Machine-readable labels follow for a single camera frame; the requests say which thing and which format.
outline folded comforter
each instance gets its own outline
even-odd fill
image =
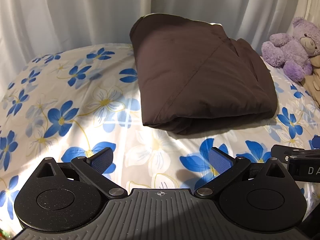
[[[151,14],[134,24],[130,38],[143,125],[186,135],[274,116],[277,96],[267,67],[222,26]]]

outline bed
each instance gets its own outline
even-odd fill
[[[279,99],[276,115],[232,130],[177,136],[142,126],[132,46],[102,44],[41,55],[12,81],[0,106],[0,221],[21,230],[15,197],[44,157],[69,162],[104,147],[114,151],[104,176],[132,188],[187,187],[218,176],[212,146],[265,162],[274,144],[305,149],[320,134],[320,111],[308,93],[270,65]],[[306,216],[318,204],[318,184],[297,183]]]

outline crosshair symbol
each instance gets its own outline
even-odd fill
[[[163,191],[159,191],[156,193],[158,196],[162,197],[163,195],[165,195],[166,193],[164,193]]]

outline stitched seam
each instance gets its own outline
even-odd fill
[[[187,81],[187,83],[181,88],[180,92],[177,93],[177,95],[172,99],[172,102],[171,104],[168,106],[168,110],[170,109],[170,107],[172,106],[172,104],[175,102],[176,98],[178,97],[178,95],[181,94],[181,92],[184,90],[184,88],[189,84],[189,82],[191,81],[191,79],[195,76],[195,74],[198,73],[199,69],[201,68],[201,66],[207,62],[207,60],[217,51],[217,49],[220,48],[221,45],[224,44],[223,42],[224,40],[221,40],[221,44],[197,67],[197,70],[195,71],[195,73],[193,73],[191,75],[191,77],[189,78],[189,80]],[[156,119],[155,119],[155,122],[157,122],[158,118],[159,118],[159,115],[161,113],[161,111],[163,110],[164,106],[167,104],[167,102],[170,100],[171,96],[167,99],[167,101],[163,104],[162,108],[160,109]]]

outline white curtain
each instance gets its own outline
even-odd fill
[[[133,23],[151,12],[221,23],[259,53],[294,16],[320,24],[320,0],[0,0],[0,96],[37,55],[107,42],[129,43]]]

